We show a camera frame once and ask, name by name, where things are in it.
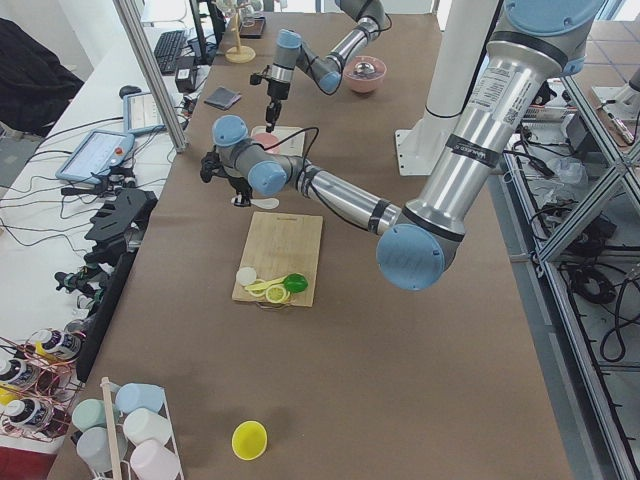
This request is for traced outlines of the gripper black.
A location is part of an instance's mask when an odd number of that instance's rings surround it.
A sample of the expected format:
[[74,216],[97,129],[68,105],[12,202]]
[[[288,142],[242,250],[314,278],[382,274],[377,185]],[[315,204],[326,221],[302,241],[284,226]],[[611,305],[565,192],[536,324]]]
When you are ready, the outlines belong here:
[[265,130],[273,132],[280,116],[281,101],[285,101],[289,97],[290,83],[275,79],[269,79],[267,83],[267,95],[270,98],[270,102],[265,112]]
[[252,187],[248,183],[248,181],[243,177],[232,177],[228,178],[229,184],[235,189],[238,194],[234,198],[235,206],[249,206],[250,198],[252,197]]

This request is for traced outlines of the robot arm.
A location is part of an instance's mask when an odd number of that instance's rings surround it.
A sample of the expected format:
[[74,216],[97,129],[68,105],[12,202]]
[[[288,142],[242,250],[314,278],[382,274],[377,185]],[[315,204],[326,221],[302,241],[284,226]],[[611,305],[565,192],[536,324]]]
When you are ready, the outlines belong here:
[[289,97],[295,70],[309,77],[323,94],[331,96],[339,89],[349,61],[391,28],[392,22],[380,1],[338,1],[336,6],[355,21],[355,26],[326,55],[314,52],[299,33],[282,29],[277,35],[271,63],[251,75],[253,85],[267,82],[269,103],[265,129],[268,133],[275,129],[282,102]]
[[463,220],[542,84],[579,72],[597,1],[507,1],[487,42],[481,73],[421,194],[397,207],[313,165],[268,153],[245,122],[225,115],[212,127],[230,180],[272,196],[292,186],[344,221],[379,236],[384,277],[405,290],[434,284],[465,236]]

